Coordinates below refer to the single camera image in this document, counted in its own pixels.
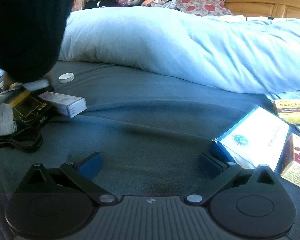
red and yellow box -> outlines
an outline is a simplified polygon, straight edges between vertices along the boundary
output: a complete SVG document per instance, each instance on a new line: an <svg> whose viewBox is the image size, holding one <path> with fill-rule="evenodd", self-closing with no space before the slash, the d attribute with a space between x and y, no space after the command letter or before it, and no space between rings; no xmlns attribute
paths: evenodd
<svg viewBox="0 0 300 240"><path fill-rule="evenodd" d="M283 151L281 177L300 187L300 137L290 135Z"/></svg>

red floral fabric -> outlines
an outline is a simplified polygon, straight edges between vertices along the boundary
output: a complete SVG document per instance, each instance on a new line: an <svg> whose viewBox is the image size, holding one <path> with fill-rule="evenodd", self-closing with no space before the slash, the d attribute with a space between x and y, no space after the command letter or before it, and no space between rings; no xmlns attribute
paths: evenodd
<svg viewBox="0 0 300 240"><path fill-rule="evenodd" d="M176 5L181 12L198 16L233 15L232 12L225 7L223 0L179 0Z"/></svg>

black cable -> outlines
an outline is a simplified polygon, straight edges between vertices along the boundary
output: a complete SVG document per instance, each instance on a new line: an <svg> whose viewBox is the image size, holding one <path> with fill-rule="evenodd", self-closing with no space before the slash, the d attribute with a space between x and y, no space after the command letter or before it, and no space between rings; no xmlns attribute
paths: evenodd
<svg viewBox="0 0 300 240"><path fill-rule="evenodd" d="M0 136L0 147L10 146L23 152L35 152L43 142L41 131L42 128L27 127L13 134Z"/></svg>

medicine box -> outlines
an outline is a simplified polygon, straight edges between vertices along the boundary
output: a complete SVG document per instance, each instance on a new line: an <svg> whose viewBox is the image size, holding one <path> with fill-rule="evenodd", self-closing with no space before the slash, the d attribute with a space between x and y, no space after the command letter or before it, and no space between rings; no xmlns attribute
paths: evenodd
<svg viewBox="0 0 300 240"><path fill-rule="evenodd" d="M278 163L289 137L289 128L285 121L256 106L227 132L213 140L210 151L223 163L234 162L244 169L267 164L280 173L281 165Z"/></svg>
<svg viewBox="0 0 300 240"><path fill-rule="evenodd" d="M68 96L53 92L45 92L39 97L52 103L60 114L70 118L87 109L86 100L80 97Z"/></svg>
<svg viewBox="0 0 300 240"><path fill-rule="evenodd" d="M274 100L278 116L289 123L300 123L300 99Z"/></svg>
<svg viewBox="0 0 300 240"><path fill-rule="evenodd" d="M300 137L292 134L283 151L281 177L300 187Z"/></svg>

light blue comforter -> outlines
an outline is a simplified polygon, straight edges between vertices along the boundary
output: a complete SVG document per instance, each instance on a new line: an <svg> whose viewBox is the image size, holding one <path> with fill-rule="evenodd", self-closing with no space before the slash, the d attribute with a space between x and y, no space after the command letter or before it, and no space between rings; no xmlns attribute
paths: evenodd
<svg viewBox="0 0 300 240"><path fill-rule="evenodd" d="M300 90L300 20L225 22L166 8L89 9L71 13L59 59L277 94Z"/></svg>

